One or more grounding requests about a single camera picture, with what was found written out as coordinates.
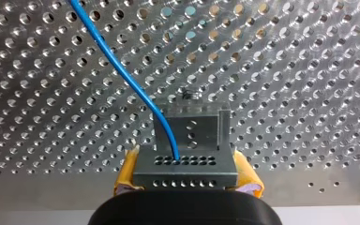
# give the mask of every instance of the wire insulation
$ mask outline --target wire insulation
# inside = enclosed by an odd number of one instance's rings
[[[128,71],[122,66],[121,62],[111,52],[110,47],[104,41],[104,39],[102,38],[99,31],[96,29],[93,22],[89,19],[89,16],[83,10],[83,7],[80,5],[79,0],[70,0],[70,4],[74,8],[78,17],[83,22],[84,26],[89,31],[92,38],[95,40],[96,44],[99,46],[101,51],[105,54],[107,59],[113,65],[113,67],[119,72],[119,74],[122,76],[122,78],[125,79],[125,81],[130,85],[130,87],[137,93],[137,95],[139,95],[139,97],[142,99],[142,101],[150,108],[150,110],[153,112],[153,114],[159,120],[159,122],[162,125],[163,129],[165,130],[166,135],[168,136],[169,142],[171,144],[173,158],[175,160],[178,160],[180,158],[180,155],[179,155],[179,150],[177,148],[176,139],[174,138],[172,129],[169,126],[168,121],[166,120],[165,116],[163,116],[163,114],[160,112],[160,109],[158,108],[158,106],[153,102],[153,100],[149,96],[147,96],[147,94],[145,94],[145,92],[139,86],[139,84],[135,80],[133,80],[133,78],[128,73]]]

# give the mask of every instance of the perforated metal panel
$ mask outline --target perforated metal panel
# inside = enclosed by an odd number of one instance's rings
[[[82,1],[152,98],[232,107],[277,205],[360,203],[360,1]],[[68,2],[0,1],[0,209],[93,209],[152,115]]]

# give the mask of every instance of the blue cable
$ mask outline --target blue cable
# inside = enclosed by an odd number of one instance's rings
[[[78,17],[81,18],[84,26],[86,26],[87,30],[89,31],[92,38],[95,40],[101,51],[105,54],[107,59],[113,65],[113,67],[119,72],[123,79],[130,85],[130,87],[139,95],[142,101],[150,108],[153,114],[157,117],[160,124],[163,126],[163,129],[168,136],[169,142],[172,147],[172,154],[175,160],[180,159],[179,150],[177,148],[176,139],[174,138],[173,132],[171,127],[168,124],[165,116],[160,112],[158,106],[151,100],[147,94],[143,91],[143,89],[139,86],[139,84],[133,80],[131,75],[127,72],[127,70],[122,66],[121,62],[115,57],[115,55],[111,52],[110,47],[102,38],[99,31],[96,29],[93,22],[89,19],[89,16],[83,10],[82,6],[79,4],[79,0],[70,0],[72,7],[74,8],[75,12],[77,13]]]

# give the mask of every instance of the yellow material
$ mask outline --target yellow material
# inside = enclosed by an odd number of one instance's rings
[[[136,166],[137,156],[139,155],[139,148],[128,151],[125,157],[124,165],[122,166],[121,172],[116,179],[113,194],[118,195],[118,188],[121,193],[126,190],[132,189],[143,189],[143,187],[137,187],[132,184],[133,171]],[[239,151],[235,151],[233,154],[233,160],[235,162],[236,170],[238,171],[237,186],[232,189],[237,189],[245,185],[259,185],[259,190],[254,190],[253,194],[257,198],[261,198],[264,191],[264,184],[253,168],[248,163],[247,158]]]
[[[137,156],[139,155],[139,147],[134,148],[127,152],[125,156],[125,162],[122,166],[121,172],[116,178],[116,182],[113,188],[113,195],[117,195],[118,187],[122,186],[129,189],[143,189],[143,187],[133,186],[133,171],[136,166]]]
[[[235,162],[236,170],[238,171],[237,187],[241,187],[248,184],[256,184],[261,187],[260,190],[253,191],[256,198],[261,198],[264,191],[264,184],[253,168],[248,163],[247,158],[239,151],[235,151],[233,154],[233,160]]]

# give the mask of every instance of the metal bracket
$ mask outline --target metal bracket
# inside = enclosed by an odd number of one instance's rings
[[[142,145],[133,183],[145,188],[225,188],[236,185],[229,146],[230,108],[226,104],[185,100],[164,111],[180,150],[172,158],[163,128],[154,120],[157,151]]]

